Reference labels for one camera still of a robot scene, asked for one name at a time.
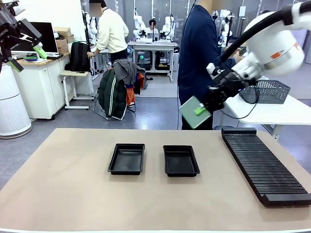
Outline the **orange garment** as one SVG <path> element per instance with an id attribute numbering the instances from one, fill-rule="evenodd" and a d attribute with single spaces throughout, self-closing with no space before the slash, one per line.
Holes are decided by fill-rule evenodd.
<path id="1" fill-rule="evenodd" d="M 136 95 L 140 95 L 140 91 L 144 89 L 145 77 L 143 74 L 138 73 L 134 84 L 126 85 L 127 95 L 126 103 L 127 106 L 136 102 Z"/>

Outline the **seated black-haired person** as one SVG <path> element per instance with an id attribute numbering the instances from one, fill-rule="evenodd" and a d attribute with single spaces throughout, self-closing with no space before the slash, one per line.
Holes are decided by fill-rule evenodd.
<path id="1" fill-rule="evenodd" d="M 149 27 L 146 28 L 146 38 L 149 41 L 158 41 L 159 40 L 159 32 L 158 29 L 156 28 L 156 20 L 151 19 L 149 20 Z"/>

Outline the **person in navy jacket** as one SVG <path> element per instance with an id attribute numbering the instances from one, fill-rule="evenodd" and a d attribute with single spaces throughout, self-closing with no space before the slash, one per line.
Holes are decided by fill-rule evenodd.
<path id="1" fill-rule="evenodd" d="M 192 96 L 201 100 L 207 94 L 207 87 L 215 85 L 206 70 L 209 63 L 216 65 L 219 56 L 218 34 L 210 14 L 215 2 L 199 0 L 184 25 L 177 77 L 180 104 Z"/>

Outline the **white cabinet wooden top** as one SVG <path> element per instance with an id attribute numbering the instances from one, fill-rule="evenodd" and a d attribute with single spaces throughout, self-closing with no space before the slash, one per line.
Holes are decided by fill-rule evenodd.
<path id="1" fill-rule="evenodd" d="M 91 75 L 66 77 L 62 72 L 69 62 L 70 53 L 57 60 L 39 63 L 19 60 L 24 70 L 13 71 L 22 100 L 30 119 L 54 119 L 56 113 L 74 97 L 92 97 L 94 89 Z"/>

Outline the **black backpack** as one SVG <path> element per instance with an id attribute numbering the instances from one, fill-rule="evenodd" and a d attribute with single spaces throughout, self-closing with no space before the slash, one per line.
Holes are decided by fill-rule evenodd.
<path id="1" fill-rule="evenodd" d="M 89 45 L 84 41 L 73 42 L 69 63 L 65 65 L 65 70 L 75 72 L 91 72 L 90 59 L 87 53 L 90 52 Z"/>

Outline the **green circuit board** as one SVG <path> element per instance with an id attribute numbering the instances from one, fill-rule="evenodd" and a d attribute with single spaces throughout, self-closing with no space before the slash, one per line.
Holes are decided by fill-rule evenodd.
<path id="1" fill-rule="evenodd" d="M 195 105 L 195 96 L 192 96 L 189 100 L 187 100 L 184 104 L 179 107 L 179 111 L 185 121 L 189 124 L 192 129 L 196 129 L 200 125 L 202 125 L 205 121 L 212 118 L 212 114 L 209 112 L 203 113 L 197 116 L 194 113 L 194 105 Z"/>

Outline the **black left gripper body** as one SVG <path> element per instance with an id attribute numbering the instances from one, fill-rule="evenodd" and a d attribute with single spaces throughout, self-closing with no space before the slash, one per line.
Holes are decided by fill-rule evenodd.
<path id="1" fill-rule="evenodd" d="M 0 50 L 2 56 L 11 56 L 11 48 L 18 45 L 16 19 L 8 9 L 0 9 Z"/>

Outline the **black computer tower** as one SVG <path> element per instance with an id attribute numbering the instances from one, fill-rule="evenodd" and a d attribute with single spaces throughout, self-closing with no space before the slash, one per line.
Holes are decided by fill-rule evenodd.
<path id="1" fill-rule="evenodd" d="M 151 70 L 153 58 L 152 52 L 147 50 L 139 50 L 136 55 L 137 65 L 145 70 Z"/>

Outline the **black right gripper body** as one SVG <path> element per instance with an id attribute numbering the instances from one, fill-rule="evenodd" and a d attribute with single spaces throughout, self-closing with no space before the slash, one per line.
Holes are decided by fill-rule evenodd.
<path id="1" fill-rule="evenodd" d="M 220 71 L 213 77 L 215 86 L 209 86 L 209 92 L 218 98 L 229 98 L 236 96 L 242 90 L 255 85 L 256 78 L 244 77 L 233 70 Z"/>

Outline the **grey workstation table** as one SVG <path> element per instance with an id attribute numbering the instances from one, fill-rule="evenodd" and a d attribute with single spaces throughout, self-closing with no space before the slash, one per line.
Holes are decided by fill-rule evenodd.
<path id="1" fill-rule="evenodd" d="M 156 51 L 166 51 L 169 53 L 169 70 L 157 70 L 155 66 L 155 60 L 152 61 L 152 68 L 146 73 L 166 73 L 170 78 L 170 82 L 173 82 L 173 52 L 174 48 L 177 47 L 177 43 L 175 42 L 144 42 L 144 41 L 130 41 L 128 46 L 133 49 L 133 62 L 136 63 L 136 51 L 151 51 L 153 54 L 153 58 L 156 56 Z"/>

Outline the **small white rolling table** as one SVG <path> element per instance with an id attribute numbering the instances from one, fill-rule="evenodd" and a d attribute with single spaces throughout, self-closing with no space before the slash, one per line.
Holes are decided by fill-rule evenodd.
<path id="1" fill-rule="evenodd" d="M 64 70 L 63 72 L 60 73 L 62 76 L 62 83 L 63 83 L 63 88 L 64 88 L 64 93 L 65 93 L 65 110 L 89 110 L 89 106 L 73 106 L 70 105 L 70 100 L 68 96 L 68 90 L 67 90 L 67 78 L 71 78 L 71 85 L 73 89 L 73 100 L 91 100 L 94 101 L 95 98 L 93 96 L 78 96 L 76 93 L 76 85 L 75 85 L 75 77 L 87 77 L 89 75 L 89 72 L 82 72 L 82 71 L 68 71 Z"/>

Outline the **white side work table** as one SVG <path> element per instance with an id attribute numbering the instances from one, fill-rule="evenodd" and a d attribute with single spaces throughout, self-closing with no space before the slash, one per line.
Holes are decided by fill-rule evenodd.
<path id="1" fill-rule="evenodd" d="M 263 126 L 278 140 L 285 125 L 311 125 L 311 107 L 288 95 L 283 104 L 249 104 L 236 95 L 225 102 L 241 123 Z"/>

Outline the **black computer monitor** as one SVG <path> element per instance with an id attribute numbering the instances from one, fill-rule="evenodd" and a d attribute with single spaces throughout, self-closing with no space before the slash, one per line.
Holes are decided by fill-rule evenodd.
<path id="1" fill-rule="evenodd" d="M 31 22 L 31 24 L 42 34 L 41 43 L 43 44 L 43 50 L 48 56 L 53 54 L 59 54 L 56 45 L 52 24 L 50 22 Z M 35 53 L 32 47 L 26 44 L 20 44 L 11 49 L 11 53 Z"/>

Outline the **black plastic ESD tray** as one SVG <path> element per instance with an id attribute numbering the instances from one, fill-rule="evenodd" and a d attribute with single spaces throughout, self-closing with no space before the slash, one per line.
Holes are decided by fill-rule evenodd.
<path id="1" fill-rule="evenodd" d="M 163 150 L 168 177 L 195 177 L 200 174 L 192 146 L 164 145 Z"/>
<path id="2" fill-rule="evenodd" d="M 112 175 L 140 175 L 144 144 L 116 144 L 107 171 Z"/>

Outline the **navy sleeved left forearm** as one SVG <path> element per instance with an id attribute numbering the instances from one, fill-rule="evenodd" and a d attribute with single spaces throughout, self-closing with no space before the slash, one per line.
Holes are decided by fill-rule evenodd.
<path id="1" fill-rule="evenodd" d="M 229 57 L 225 61 L 221 61 L 221 57 L 217 56 L 215 60 L 215 66 L 219 66 L 221 69 L 232 69 L 238 63 L 238 59 L 234 57 Z"/>

